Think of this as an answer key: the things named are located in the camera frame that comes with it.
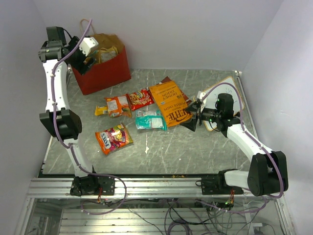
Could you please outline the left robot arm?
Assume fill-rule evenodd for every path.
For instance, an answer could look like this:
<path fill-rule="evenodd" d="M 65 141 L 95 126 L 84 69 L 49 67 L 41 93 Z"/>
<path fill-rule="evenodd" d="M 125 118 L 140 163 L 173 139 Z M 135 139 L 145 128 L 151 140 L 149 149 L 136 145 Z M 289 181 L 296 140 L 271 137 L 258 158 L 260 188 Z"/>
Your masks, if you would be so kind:
<path fill-rule="evenodd" d="M 69 106 L 67 97 L 68 66 L 81 74 L 91 67 L 86 58 L 98 47 L 98 42 L 84 34 L 82 38 L 70 37 L 66 40 L 66 30 L 62 27 L 47 27 L 47 41 L 38 52 L 46 75 L 47 102 L 40 121 L 51 136 L 56 137 L 74 166 L 74 179 L 70 194 L 73 196 L 94 195 L 100 183 L 94 176 L 94 168 L 79 144 L 82 122 Z"/>

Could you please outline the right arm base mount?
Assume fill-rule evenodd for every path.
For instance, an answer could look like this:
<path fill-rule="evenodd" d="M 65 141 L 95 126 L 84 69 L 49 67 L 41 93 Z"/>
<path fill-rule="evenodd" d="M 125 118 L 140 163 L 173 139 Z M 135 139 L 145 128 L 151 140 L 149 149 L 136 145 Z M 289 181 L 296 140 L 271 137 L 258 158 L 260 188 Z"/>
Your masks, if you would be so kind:
<path fill-rule="evenodd" d="M 201 178 L 195 182 L 195 185 L 201 188 L 202 195 L 226 194 L 226 191 L 219 179 Z"/>

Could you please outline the gold chips bag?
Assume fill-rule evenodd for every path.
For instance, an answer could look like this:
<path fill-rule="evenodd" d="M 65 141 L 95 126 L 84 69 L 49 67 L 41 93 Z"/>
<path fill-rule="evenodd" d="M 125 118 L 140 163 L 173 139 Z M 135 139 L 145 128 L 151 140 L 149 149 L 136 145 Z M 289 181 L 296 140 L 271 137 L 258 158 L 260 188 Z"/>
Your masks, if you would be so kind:
<path fill-rule="evenodd" d="M 100 48 L 93 52 L 92 57 L 97 64 L 107 62 L 119 54 L 118 49 L 115 46 L 110 48 Z"/>

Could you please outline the orange Kettle chips bag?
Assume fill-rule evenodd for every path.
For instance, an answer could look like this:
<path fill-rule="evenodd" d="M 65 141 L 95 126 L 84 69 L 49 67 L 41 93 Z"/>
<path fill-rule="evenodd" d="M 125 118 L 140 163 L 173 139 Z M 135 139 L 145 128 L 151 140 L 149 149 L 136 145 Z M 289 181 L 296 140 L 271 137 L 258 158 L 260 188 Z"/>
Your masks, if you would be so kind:
<path fill-rule="evenodd" d="M 149 90 L 168 127 L 179 125 L 192 117 L 185 111 L 188 105 L 174 81 L 151 86 Z"/>

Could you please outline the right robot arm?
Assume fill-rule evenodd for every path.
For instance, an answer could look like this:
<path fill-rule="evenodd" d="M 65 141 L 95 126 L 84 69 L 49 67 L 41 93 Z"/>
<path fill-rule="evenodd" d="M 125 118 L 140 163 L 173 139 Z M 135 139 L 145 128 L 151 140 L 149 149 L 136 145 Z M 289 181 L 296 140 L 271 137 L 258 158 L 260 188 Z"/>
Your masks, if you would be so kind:
<path fill-rule="evenodd" d="M 228 193 L 233 187 L 249 190 L 255 196 L 281 196 L 289 187 L 287 159 L 283 152 L 273 151 L 257 140 L 234 114 L 232 95 L 218 95 L 215 108 L 205 108 L 204 102 L 197 99 L 185 110 L 192 117 L 182 126 L 191 131 L 203 121 L 215 123 L 218 132 L 233 141 L 250 161 L 248 171 L 227 169 L 219 172 L 215 182 L 216 190 L 222 194 Z"/>

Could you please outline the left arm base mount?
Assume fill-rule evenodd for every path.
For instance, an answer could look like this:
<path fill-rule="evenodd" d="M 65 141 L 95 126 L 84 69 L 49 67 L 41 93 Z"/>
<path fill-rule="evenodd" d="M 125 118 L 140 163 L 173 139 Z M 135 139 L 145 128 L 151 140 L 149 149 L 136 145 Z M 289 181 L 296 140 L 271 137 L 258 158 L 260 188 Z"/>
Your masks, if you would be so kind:
<path fill-rule="evenodd" d="M 115 180 L 110 177 L 75 177 L 72 181 L 70 195 L 114 195 Z"/>

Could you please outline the dark red Doritos bag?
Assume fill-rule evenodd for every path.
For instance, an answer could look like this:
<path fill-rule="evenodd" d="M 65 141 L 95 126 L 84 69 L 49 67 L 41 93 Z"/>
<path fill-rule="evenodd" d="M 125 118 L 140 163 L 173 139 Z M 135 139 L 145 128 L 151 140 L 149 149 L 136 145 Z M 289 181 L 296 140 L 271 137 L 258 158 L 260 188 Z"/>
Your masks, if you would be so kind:
<path fill-rule="evenodd" d="M 163 83 L 170 82 L 170 81 L 172 81 L 172 80 L 167 76 L 163 80 L 161 80 L 158 84 L 163 84 Z M 187 105 L 189 105 L 192 100 L 190 100 L 189 97 L 182 90 L 181 90 L 181 94 L 182 94 L 184 100 L 186 101 Z"/>

